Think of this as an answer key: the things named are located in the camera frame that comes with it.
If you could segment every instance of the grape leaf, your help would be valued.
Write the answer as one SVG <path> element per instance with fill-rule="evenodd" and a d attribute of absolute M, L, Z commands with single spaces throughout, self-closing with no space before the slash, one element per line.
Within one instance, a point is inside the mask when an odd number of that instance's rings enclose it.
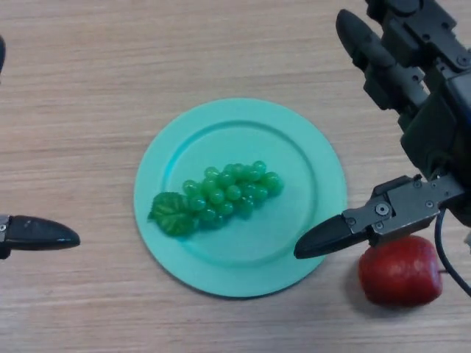
<path fill-rule="evenodd" d="M 197 222 L 188 209 L 186 197 L 180 193 L 159 193 L 154 197 L 149 220 L 154 221 L 167 235 L 190 235 Z"/>

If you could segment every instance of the red apple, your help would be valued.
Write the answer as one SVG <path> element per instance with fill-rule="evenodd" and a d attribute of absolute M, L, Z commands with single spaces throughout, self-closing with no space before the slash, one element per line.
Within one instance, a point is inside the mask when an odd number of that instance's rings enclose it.
<path fill-rule="evenodd" d="M 378 305 L 414 307 L 442 294 L 435 247 L 416 235 L 367 249 L 358 276 L 366 298 Z"/>

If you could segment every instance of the plastic grapes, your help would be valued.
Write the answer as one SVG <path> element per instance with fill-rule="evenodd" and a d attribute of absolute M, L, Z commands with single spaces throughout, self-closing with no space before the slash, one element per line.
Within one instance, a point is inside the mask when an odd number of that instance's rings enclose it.
<path fill-rule="evenodd" d="M 154 198 L 149 220 L 167 235 L 190 235 L 198 230 L 220 229 L 233 216 L 252 217 L 257 208 L 281 194 L 284 183 L 266 164 L 227 164 L 205 169 L 201 182 L 186 180 L 183 193 L 165 192 Z"/>

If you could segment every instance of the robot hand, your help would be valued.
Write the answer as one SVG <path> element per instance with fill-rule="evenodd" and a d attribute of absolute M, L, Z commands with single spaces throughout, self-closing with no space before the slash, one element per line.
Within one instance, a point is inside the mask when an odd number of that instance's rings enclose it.
<path fill-rule="evenodd" d="M 5 42 L 0 37 L 0 72 L 5 54 Z M 25 215 L 0 215 L 0 260 L 7 259 L 12 250 L 56 250 L 78 245 L 79 235 L 57 222 Z"/>
<path fill-rule="evenodd" d="M 471 53 L 435 0 L 366 2 L 382 38 L 346 10 L 337 17 L 337 33 L 364 72 L 366 93 L 380 109 L 398 113 L 401 145 L 428 182 L 402 176 L 377 186 L 364 207 L 303 235 L 294 250 L 300 259 L 409 235 L 445 208 L 471 227 Z"/>

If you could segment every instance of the table surface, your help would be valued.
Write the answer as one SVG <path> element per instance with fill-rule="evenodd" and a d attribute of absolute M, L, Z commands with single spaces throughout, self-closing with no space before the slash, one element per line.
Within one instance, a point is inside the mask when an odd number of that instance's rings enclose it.
<path fill-rule="evenodd" d="M 465 43 L 468 0 L 442 4 Z M 277 295 L 228 301 L 176 282 L 139 238 L 132 192 L 143 152 L 171 119 L 212 99 L 276 101 L 315 123 L 341 158 L 351 207 L 416 173 L 397 117 L 363 92 L 336 37 L 342 7 L 368 19 L 363 0 L 2 2 L 2 212 L 63 222 L 82 245 L 1 264 L 0 351 L 469 351 L 471 302 L 448 277 L 439 299 L 412 312 L 366 303 L 355 280 L 365 244 Z M 446 219 L 450 259 L 471 280 L 466 234 Z"/>

